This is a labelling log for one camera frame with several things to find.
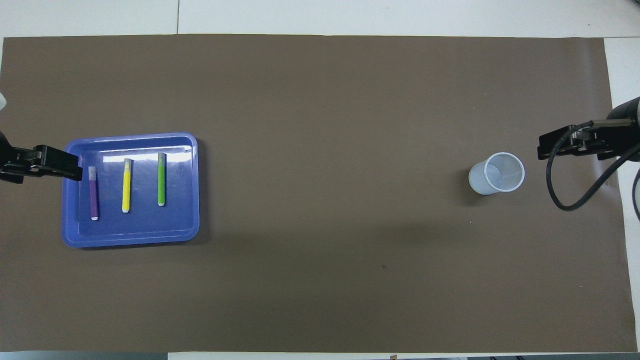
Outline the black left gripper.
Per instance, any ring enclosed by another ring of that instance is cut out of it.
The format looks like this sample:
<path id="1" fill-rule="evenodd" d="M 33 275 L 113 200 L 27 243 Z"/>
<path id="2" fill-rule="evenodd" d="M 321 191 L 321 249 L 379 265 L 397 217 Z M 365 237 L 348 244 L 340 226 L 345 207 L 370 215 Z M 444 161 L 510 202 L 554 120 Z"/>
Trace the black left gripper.
<path id="1" fill-rule="evenodd" d="M 32 160 L 25 161 L 22 156 L 35 153 Z M 20 148 L 11 145 L 0 147 L 0 180 L 21 184 L 25 177 L 59 177 L 80 182 L 83 168 L 80 158 L 48 145 L 37 145 L 34 148 Z"/>

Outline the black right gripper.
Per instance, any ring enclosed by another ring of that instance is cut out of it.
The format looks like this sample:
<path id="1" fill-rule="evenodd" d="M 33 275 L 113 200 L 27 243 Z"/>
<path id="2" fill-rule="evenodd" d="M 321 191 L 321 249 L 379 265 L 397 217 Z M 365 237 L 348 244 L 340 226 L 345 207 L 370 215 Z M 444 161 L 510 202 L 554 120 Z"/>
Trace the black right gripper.
<path id="1" fill-rule="evenodd" d="M 572 128 L 573 125 L 567 125 L 539 136 L 537 159 L 548 160 L 555 145 Z M 592 120 L 580 129 L 574 129 L 576 132 L 560 142 L 558 157 L 595 155 L 597 160 L 604 161 L 621 157 L 639 144 L 639 121 L 636 119 Z"/>

